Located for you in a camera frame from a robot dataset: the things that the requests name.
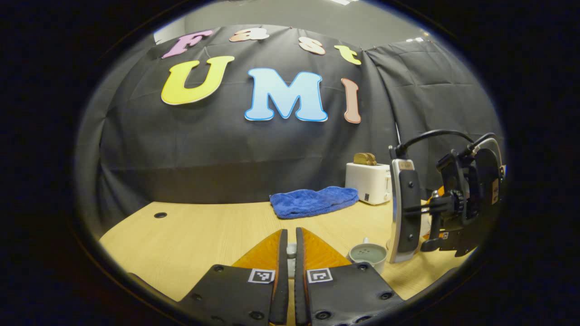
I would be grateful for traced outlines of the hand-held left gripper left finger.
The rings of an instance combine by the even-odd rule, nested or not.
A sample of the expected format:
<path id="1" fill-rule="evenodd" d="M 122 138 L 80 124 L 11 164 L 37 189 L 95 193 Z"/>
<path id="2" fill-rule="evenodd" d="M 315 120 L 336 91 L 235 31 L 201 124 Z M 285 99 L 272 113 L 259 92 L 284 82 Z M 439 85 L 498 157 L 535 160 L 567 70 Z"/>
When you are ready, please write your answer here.
<path id="1" fill-rule="evenodd" d="M 231 266 L 215 264 L 179 302 L 209 326 L 284 326 L 289 305 L 288 231 L 275 231 Z"/>

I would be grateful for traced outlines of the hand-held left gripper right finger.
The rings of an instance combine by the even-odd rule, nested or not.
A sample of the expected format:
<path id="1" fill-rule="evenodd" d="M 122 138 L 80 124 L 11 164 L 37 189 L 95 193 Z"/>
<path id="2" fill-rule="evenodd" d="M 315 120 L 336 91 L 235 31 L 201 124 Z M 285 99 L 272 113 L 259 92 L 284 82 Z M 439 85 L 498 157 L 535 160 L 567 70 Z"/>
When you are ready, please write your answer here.
<path id="1" fill-rule="evenodd" d="M 303 227 L 296 237 L 297 326 L 355 326 L 403 304 L 368 262 L 350 262 Z"/>

